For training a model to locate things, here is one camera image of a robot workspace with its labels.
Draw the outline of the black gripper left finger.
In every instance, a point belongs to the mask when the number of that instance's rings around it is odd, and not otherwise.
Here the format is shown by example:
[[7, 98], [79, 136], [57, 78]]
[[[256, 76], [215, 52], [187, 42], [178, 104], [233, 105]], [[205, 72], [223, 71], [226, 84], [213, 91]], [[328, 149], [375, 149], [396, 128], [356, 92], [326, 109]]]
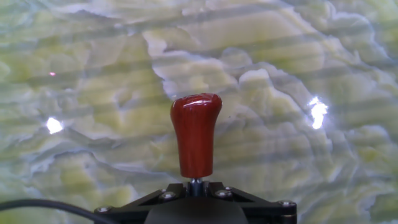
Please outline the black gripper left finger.
[[166, 189], [156, 190], [121, 207], [103, 205], [95, 213], [104, 215], [119, 223], [144, 223], [149, 212], [158, 205], [183, 199], [189, 195], [189, 187], [183, 184], [169, 184]]

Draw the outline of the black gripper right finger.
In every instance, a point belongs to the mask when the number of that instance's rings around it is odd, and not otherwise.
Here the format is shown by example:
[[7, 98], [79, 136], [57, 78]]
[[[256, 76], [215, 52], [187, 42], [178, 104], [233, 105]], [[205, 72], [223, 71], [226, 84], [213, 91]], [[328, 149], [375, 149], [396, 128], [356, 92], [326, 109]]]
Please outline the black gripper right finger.
[[206, 196], [237, 206], [249, 224], [297, 224], [297, 204], [291, 200], [269, 202], [222, 182], [207, 182]]

